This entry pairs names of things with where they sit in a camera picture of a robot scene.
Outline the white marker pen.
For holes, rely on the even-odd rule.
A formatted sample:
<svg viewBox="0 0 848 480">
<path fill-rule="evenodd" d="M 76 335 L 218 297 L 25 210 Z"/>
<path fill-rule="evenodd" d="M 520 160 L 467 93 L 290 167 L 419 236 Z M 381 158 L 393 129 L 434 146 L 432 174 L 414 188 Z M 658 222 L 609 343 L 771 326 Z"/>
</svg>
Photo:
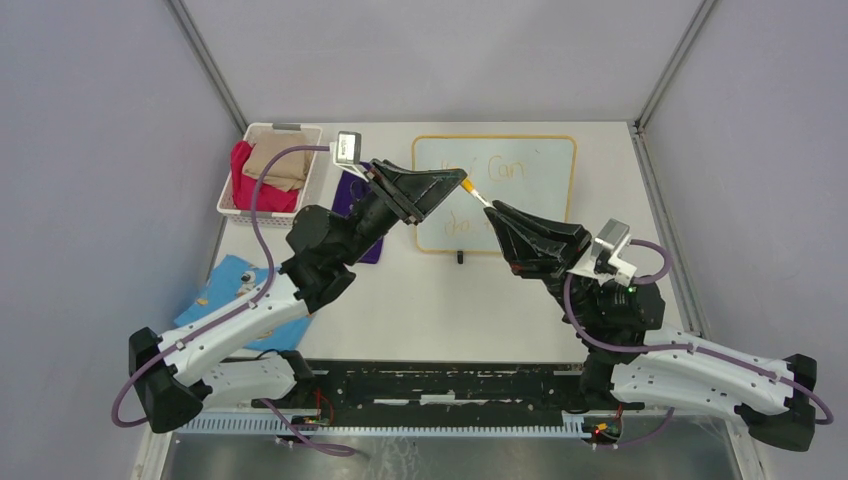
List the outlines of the white marker pen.
<svg viewBox="0 0 848 480">
<path fill-rule="evenodd" d="M 476 189 L 472 189 L 472 190 L 470 191 L 470 194 L 471 194 L 471 195 L 472 195 L 472 196 L 473 196 L 476 200 L 478 200 L 478 201 L 479 201 L 479 202 L 480 202 L 480 203 L 481 203 L 484 207 L 486 207 L 486 208 L 492 208 L 492 207 L 493 207 L 492 203 L 491 203 L 491 202 L 489 202 L 489 201 L 488 201 L 485 197 L 483 197 L 483 196 L 479 193 L 479 191 L 478 191 L 478 190 L 476 190 Z"/>
</svg>

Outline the yellow framed whiteboard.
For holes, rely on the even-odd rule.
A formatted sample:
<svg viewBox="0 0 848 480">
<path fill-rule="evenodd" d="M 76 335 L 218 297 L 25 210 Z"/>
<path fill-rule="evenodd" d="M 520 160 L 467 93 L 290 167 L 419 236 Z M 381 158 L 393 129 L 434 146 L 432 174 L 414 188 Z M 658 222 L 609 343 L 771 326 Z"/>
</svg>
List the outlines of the yellow framed whiteboard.
<svg viewBox="0 0 848 480">
<path fill-rule="evenodd" d="M 412 143 L 412 167 L 462 169 L 482 198 L 565 221 L 576 151 L 567 135 L 427 135 Z M 499 252 L 482 202 L 463 187 L 416 227 L 416 244 L 425 253 Z"/>
</svg>

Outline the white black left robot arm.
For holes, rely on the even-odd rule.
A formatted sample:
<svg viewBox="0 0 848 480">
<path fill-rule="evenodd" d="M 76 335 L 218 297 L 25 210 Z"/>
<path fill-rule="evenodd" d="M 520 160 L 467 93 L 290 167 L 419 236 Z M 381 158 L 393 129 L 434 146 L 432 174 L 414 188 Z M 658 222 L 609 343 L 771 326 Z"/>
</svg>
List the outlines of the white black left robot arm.
<svg viewBox="0 0 848 480">
<path fill-rule="evenodd" d="M 338 299 L 356 276 L 350 268 L 392 227 L 418 225 L 467 178 L 461 168 L 411 171 L 374 159 L 366 194 L 342 216 L 319 205 L 295 215 L 286 236 L 292 256 L 271 264 L 265 281 L 211 317 L 162 334 L 144 327 L 128 340 L 130 378 L 121 394 L 135 391 L 143 422 L 155 433 L 176 430 L 204 408 L 234 393 L 237 399 L 280 398 L 306 405 L 314 381 L 289 355 L 254 360 L 259 379 L 239 386 L 218 369 L 230 354 L 260 334 L 313 314 Z"/>
</svg>

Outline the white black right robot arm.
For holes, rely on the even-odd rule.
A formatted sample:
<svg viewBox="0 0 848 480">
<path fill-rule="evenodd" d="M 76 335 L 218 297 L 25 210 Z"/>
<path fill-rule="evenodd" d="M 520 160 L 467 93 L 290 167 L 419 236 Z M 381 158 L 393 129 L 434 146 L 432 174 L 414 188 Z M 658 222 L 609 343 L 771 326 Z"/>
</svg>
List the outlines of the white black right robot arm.
<svg viewBox="0 0 848 480">
<path fill-rule="evenodd" d="M 641 275 L 622 256 L 636 244 L 627 224 L 611 219 L 592 234 L 501 201 L 484 212 L 511 272 L 542 282 L 587 348 L 577 382 L 585 405 L 699 411 L 794 452 L 831 422 L 813 358 L 750 355 L 666 325 L 660 274 Z"/>
</svg>

